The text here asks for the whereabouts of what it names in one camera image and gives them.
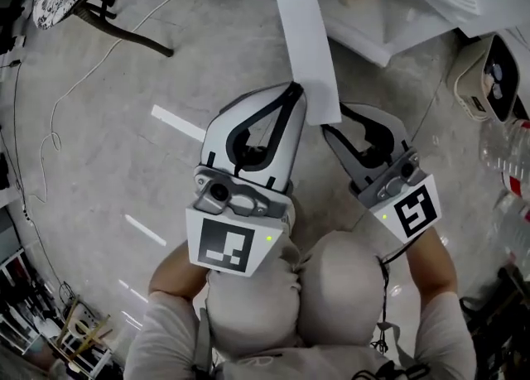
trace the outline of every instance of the gray sleeve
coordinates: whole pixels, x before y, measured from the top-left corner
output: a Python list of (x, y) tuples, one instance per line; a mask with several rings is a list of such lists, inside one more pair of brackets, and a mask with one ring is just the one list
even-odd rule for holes
[(160, 291), (149, 296), (143, 326), (125, 363), (125, 380), (194, 379), (191, 371), (199, 321), (192, 305)]
[(431, 368), (433, 380), (475, 378), (475, 348), (455, 293), (442, 293), (423, 310), (415, 359)]

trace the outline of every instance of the forearm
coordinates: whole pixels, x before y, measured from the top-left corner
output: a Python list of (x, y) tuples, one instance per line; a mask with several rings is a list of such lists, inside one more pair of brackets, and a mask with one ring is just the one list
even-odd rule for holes
[(209, 269), (190, 263), (188, 242), (184, 242), (164, 259), (149, 283), (149, 293), (163, 291), (192, 301), (206, 284)]
[(429, 228), (407, 250), (407, 260), (420, 291), (422, 308), (445, 291), (456, 292), (455, 266), (434, 228)]

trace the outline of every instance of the gray floor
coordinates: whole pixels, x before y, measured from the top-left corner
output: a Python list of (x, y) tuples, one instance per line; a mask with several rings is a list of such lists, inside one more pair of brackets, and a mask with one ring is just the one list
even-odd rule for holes
[[(118, 0), (117, 24), (132, 29), (162, 0)], [(192, 171), (200, 144), (151, 116), (153, 104), (200, 126), (225, 104), (252, 89), (291, 78), (275, 0), (173, 0), (139, 32), (175, 48), (167, 59), (120, 44), (55, 115), (61, 152), (43, 148), (48, 202), (29, 198), (32, 217), (57, 274), (102, 313), (137, 320), (145, 303), (125, 289), (147, 294), (156, 265), (185, 239), (184, 208), (192, 201)], [(39, 148), (50, 132), (54, 102), (103, 57), (113, 38), (77, 18), (49, 31), (31, 27), (17, 90), (17, 139), (26, 194), (44, 196)], [(490, 251), (490, 209), (497, 179), (477, 158), (479, 125), (470, 121), (443, 82), (456, 52), (447, 34), (394, 57), (381, 70), (331, 42), (344, 102), (366, 102), (399, 116), (414, 137), (422, 167), (435, 174), (443, 220), (438, 231), (455, 259), (462, 294), (475, 294), (498, 262)], [(14, 71), (2, 85), (0, 121), (12, 142)], [(348, 192), (348, 178), (319, 128), (306, 127), (293, 173), (301, 203), (297, 242), (308, 249), (333, 230), (352, 231), (385, 253), (393, 236)], [(56, 281), (22, 217), (10, 207), (32, 260)], [(163, 247), (130, 225), (125, 214), (167, 241)], [(389, 319), (403, 328), (403, 347), (414, 345), (419, 299), (404, 259), (392, 270)]]

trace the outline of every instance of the person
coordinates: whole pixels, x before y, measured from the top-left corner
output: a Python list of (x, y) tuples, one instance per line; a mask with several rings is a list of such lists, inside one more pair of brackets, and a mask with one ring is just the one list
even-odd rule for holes
[(207, 377), (472, 380), (475, 350), (455, 268), (434, 228), (407, 250), (407, 260), (421, 319), (414, 358), (405, 367), (370, 347), (383, 308), (384, 270), (351, 233), (327, 234), (302, 259), (285, 235), (251, 277), (190, 264), (184, 243), (152, 276), (124, 378), (202, 378), (194, 365), (202, 339), (191, 302), (208, 282), (206, 318), (226, 360)]

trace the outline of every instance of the plastic bottle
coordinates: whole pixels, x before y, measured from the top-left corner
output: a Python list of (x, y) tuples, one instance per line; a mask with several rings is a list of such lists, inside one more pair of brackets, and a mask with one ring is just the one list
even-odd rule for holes
[(506, 188), (530, 202), (530, 121), (486, 121), (480, 132), (480, 160), (502, 173)]
[(494, 208), (490, 240), (511, 255), (523, 278), (530, 275), (530, 206), (505, 193)]

